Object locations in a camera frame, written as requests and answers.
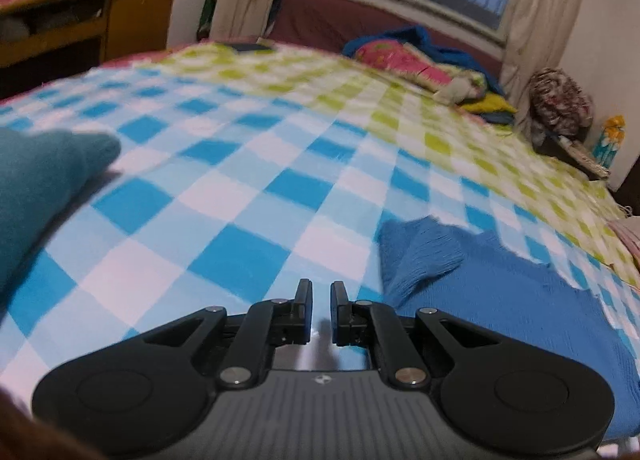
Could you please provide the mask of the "blue green checkered bed sheet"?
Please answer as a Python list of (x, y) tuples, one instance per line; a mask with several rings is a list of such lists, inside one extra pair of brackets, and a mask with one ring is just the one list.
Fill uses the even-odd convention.
[(113, 177), (55, 229), (1, 325), (1, 382), (28, 397), (61, 362), (206, 305), (231, 313), (314, 284), (380, 292), (384, 220), (492, 230), (590, 290), (639, 347), (639, 275), (605, 186), (355, 61), (195, 45), (99, 68), (1, 108), (21, 132), (109, 132)]

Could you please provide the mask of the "floral fabric bundle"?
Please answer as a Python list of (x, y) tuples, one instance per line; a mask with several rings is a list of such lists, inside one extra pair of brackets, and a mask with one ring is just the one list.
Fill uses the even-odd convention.
[(592, 127), (591, 97), (560, 68), (544, 68), (528, 83), (530, 141), (537, 154), (552, 157), (605, 180), (610, 172), (584, 145)]

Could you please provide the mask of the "maroon headboard cushion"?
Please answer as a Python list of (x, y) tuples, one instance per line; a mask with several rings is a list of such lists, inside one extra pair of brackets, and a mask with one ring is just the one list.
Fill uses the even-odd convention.
[(416, 25), (353, 0), (282, 0), (267, 38), (338, 54), (356, 38)]

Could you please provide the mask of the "blue knit sweater yellow stripes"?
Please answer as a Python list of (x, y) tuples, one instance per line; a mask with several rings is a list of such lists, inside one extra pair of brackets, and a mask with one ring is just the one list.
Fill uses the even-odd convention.
[(383, 301), (400, 316), (436, 308), (485, 329), (576, 360), (610, 384), (607, 440), (639, 432), (639, 373), (631, 351), (589, 291), (551, 266), (506, 250), (494, 232), (431, 217), (388, 220), (378, 233)]

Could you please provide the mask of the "wooden side cabinet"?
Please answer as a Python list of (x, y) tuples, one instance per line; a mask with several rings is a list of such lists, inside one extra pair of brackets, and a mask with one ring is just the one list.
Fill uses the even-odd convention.
[(1, 43), (8, 68), (52, 50), (99, 42), (98, 61), (164, 50), (174, 0), (23, 0), (3, 6), (1, 18), (24, 22), (28, 35)]

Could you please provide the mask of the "pink folded blanket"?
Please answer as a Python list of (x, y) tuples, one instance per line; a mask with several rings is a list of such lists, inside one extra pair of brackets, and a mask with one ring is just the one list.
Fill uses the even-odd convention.
[(631, 216), (623, 220), (611, 220), (608, 227), (626, 246), (634, 258), (637, 266), (640, 265), (640, 217)]

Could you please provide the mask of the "teal fleece garment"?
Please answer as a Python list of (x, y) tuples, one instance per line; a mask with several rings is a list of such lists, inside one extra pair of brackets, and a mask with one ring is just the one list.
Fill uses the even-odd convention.
[(119, 157), (108, 133), (1, 130), (1, 284), (12, 280), (55, 217)]

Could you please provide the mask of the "colourful floral quilt pile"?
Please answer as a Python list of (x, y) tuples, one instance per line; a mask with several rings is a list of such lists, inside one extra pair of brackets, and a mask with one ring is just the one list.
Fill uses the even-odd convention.
[(497, 78), (471, 54), (432, 42), (424, 27), (414, 26), (363, 36), (348, 42), (342, 54), (398, 76), (483, 121), (514, 124), (518, 109), (506, 100)]

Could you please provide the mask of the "right beige curtain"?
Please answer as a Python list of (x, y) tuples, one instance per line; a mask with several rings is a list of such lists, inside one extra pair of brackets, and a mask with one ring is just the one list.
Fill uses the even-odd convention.
[(582, 0), (510, 0), (500, 83), (518, 108), (517, 128), (526, 125), (530, 78), (560, 63), (581, 4)]

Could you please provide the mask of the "black phone on bed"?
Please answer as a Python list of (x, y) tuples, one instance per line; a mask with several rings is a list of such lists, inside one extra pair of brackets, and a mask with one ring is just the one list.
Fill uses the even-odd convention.
[(224, 46), (231, 48), (235, 53), (261, 53), (271, 52), (272, 48), (262, 43), (224, 43)]

